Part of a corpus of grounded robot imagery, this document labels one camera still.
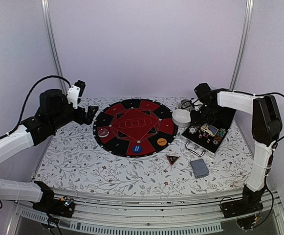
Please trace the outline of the blue small blind button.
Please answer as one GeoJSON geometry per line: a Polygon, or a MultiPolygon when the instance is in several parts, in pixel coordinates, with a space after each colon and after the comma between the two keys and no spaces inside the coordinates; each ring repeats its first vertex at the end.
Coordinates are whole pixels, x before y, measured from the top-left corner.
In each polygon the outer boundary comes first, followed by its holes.
{"type": "Polygon", "coordinates": [[[142,151],[142,146],[141,145],[134,145],[132,148],[131,148],[132,152],[134,154],[138,154],[142,151]]]}

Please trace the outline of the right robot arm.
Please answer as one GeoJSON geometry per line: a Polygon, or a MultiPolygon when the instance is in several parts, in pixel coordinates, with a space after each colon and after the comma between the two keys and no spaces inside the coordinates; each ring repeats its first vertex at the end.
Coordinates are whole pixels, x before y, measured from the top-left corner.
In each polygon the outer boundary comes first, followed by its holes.
{"type": "Polygon", "coordinates": [[[210,124],[223,127],[230,124],[230,117],[236,111],[251,115],[251,133],[255,152],[249,179],[244,186],[243,196],[238,203],[241,213],[249,213],[257,205],[255,194],[263,194],[266,178],[273,162],[273,153],[282,130],[281,115],[276,99],[271,94],[246,94],[227,89],[212,90],[207,83],[194,88],[198,101],[202,104],[191,112],[194,124],[210,124]]]}

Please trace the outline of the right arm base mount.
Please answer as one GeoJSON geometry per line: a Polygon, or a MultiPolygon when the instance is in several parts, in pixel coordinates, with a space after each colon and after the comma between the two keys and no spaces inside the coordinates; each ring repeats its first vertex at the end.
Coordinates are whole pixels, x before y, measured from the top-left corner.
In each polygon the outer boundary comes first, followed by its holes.
{"type": "Polygon", "coordinates": [[[219,208],[222,211],[224,218],[246,215],[253,212],[261,213],[263,209],[263,204],[261,202],[262,195],[265,191],[271,195],[272,199],[272,205],[267,216],[260,223],[258,223],[259,215],[237,220],[237,225],[243,230],[251,230],[260,226],[269,218],[274,206],[274,196],[268,186],[264,186],[259,191],[253,192],[245,185],[242,191],[242,199],[235,200],[228,196],[222,198],[219,208]]]}

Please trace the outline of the orange big blind button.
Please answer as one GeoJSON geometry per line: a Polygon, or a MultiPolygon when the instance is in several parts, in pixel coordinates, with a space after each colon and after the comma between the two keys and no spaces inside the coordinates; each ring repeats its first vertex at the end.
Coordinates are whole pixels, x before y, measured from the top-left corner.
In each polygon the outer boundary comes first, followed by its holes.
{"type": "Polygon", "coordinates": [[[167,140],[165,139],[165,138],[159,138],[158,140],[157,140],[157,144],[159,145],[159,146],[165,146],[165,145],[167,145],[167,140]]]}

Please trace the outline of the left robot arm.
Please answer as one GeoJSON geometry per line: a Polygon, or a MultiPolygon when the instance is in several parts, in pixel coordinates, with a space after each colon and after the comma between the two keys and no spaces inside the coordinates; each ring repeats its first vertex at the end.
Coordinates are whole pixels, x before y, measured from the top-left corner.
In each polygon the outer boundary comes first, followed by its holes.
{"type": "MultiPolygon", "coordinates": [[[[80,107],[82,93],[77,86],[72,86],[66,95],[59,89],[41,93],[35,115],[21,121],[12,133],[0,139],[0,164],[54,136],[58,129],[70,122],[90,125],[98,107],[80,107]]],[[[30,201],[39,203],[47,212],[55,212],[58,202],[53,197],[54,192],[43,182],[26,183],[0,178],[0,200],[30,201]]]]}

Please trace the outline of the clear red dealer button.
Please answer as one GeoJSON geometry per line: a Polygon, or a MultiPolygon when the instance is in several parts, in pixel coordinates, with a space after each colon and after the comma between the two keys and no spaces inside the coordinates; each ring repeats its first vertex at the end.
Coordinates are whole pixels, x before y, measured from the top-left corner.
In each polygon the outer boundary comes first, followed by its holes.
{"type": "Polygon", "coordinates": [[[97,134],[100,138],[105,138],[109,135],[108,128],[98,128],[97,134]]]}

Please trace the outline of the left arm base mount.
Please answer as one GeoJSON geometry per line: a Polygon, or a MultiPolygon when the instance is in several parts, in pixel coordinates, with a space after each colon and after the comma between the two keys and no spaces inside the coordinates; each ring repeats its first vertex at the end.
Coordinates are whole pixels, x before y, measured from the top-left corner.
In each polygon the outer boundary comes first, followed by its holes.
{"type": "Polygon", "coordinates": [[[37,184],[42,191],[41,199],[38,202],[34,202],[32,205],[34,210],[50,215],[72,218],[75,209],[73,199],[67,196],[56,199],[53,190],[45,183],[42,181],[34,181],[34,183],[37,184]]]}

